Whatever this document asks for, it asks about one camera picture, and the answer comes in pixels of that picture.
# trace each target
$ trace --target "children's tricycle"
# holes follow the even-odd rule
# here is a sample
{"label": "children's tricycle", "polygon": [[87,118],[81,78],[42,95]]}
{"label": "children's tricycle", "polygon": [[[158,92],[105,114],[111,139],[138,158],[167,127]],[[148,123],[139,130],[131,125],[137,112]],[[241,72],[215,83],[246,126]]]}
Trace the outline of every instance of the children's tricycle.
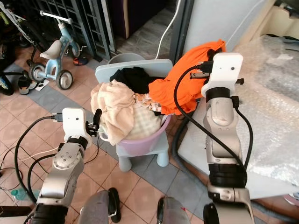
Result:
{"label": "children's tricycle", "polygon": [[31,64],[29,77],[36,82],[41,82],[46,78],[52,78],[53,80],[56,80],[56,84],[60,89],[67,90],[72,85],[73,76],[68,70],[62,70],[62,58],[69,45],[72,47],[74,57],[78,57],[81,52],[79,45],[74,42],[74,39],[69,34],[65,24],[61,22],[65,21],[71,24],[72,19],[66,19],[43,11],[41,11],[40,14],[57,19],[61,37],[59,40],[54,41],[48,50],[40,54],[40,57],[48,59],[46,67],[41,63]]}

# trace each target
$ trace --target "plaid cloth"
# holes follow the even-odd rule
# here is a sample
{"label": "plaid cloth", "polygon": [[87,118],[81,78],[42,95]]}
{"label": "plaid cloth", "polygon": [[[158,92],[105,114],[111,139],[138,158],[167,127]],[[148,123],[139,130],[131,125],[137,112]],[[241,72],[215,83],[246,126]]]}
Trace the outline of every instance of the plaid cloth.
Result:
{"label": "plaid cloth", "polygon": [[140,140],[151,136],[161,127],[161,118],[155,116],[153,111],[139,105],[133,104],[134,127],[125,137],[127,140]]}

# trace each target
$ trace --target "wall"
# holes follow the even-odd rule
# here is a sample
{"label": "wall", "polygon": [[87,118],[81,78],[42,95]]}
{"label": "wall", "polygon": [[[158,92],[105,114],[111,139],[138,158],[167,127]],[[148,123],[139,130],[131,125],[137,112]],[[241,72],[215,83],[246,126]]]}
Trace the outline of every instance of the wall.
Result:
{"label": "wall", "polygon": [[228,41],[242,20],[248,18],[227,43],[231,51],[267,0],[195,0],[184,53],[200,44],[222,39]]}

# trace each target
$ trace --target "tiled floor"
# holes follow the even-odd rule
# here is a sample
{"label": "tiled floor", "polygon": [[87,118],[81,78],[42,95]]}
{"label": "tiled floor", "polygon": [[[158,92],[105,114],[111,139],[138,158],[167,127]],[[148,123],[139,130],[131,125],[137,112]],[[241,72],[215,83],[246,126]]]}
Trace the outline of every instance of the tiled floor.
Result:
{"label": "tiled floor", "polygon": [[[30,56],[32,49],[18,49],[18,57],[11,70],[28,69],[25,59]],[[90,112],[90,90],[95,85],[94,70],[96,65],[104,64],[91,61],[92,66],[75,67],[71,59],[64,59],[64,66],[70,70],[74,77],[74,85],[67,91],[61,91],[51,81],[40,92],[31,91],[26,96],[21,96],[18,90],[12,96],[0,94],[0,158],[9,148],[16,145],[17,140],[25,129],[35,119],[50,115],[50,112],[60,112],[65,107],[84,107],[87,110],[89,121],[93,115]],[[173,135],[181,120],[173,116],[167,127],[168,141],[171,144]],[[55,148],[63,141],[64,131],[61,123],[53,123],[45,120],[37,124],[23,140],[21,146],[30,154]],[[85,161],[96,153],[96,138],[94,144],[88,149]],[[171,158],[170,164],[159,167],[155,156],[141,156],[132,158],[132,170],[121,172],[119,170],[116,149],[107,142],[99,141],[101,148],[97,158],[85,165],[84,172],[80,175],[77,183],[74,199],[69,209],[66,223],[78,223],[80,209],[89,196],[101,189],[115,187],[119,191],[121,200],[122,220],[120,224],[154,224],[156,220],[157,202],[164,195],[173,196],[178,199],[187,209],[191,224],[201,224],[203,218],[203,206],[210,202],[205,190],[201,190],[189,177],[183,173],[176,162]],[[3,168],[13,167],[14,151],[8,153]],[[27,155],[20,149],[19,158],[24,159]],[[28,167],[31,160],[20,163],[20,170],[26,180]],[[48,171],[51,167],[51,159],[41,162]],[[40,189],[46,173],[37,165],[34,168],[31,182],[33,189]],[[11,188],[17,184],[13,169],[2,171],[0,186]],[[274,203],[282,204],[281,197],[268,201],[271,206]],[[0,190],[0,205],[13,205],[14,202],[10,192]],[[28,205],[30,202],[17,202],[18,205]],[[278,220],[269,218],[265,214],[255,210],[256,223],[278,224]]]}

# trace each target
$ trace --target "black metal rack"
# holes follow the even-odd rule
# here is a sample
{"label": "black metal rack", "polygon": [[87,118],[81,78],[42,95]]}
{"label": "black metal rack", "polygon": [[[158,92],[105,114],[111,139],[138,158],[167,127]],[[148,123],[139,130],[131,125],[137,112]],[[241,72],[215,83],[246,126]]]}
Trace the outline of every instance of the black metal rack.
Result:
{"label": "black metal rack", "polygon": [[107,28],[99,0],[26,1],[27,5],[38,14],[40,10],[43,10],[61,17],[72,18],[73,23],[68,25],[68,29],[73,37],[82,45],[88,46],[89,53],[95,59],[97,57],[111,58]]}

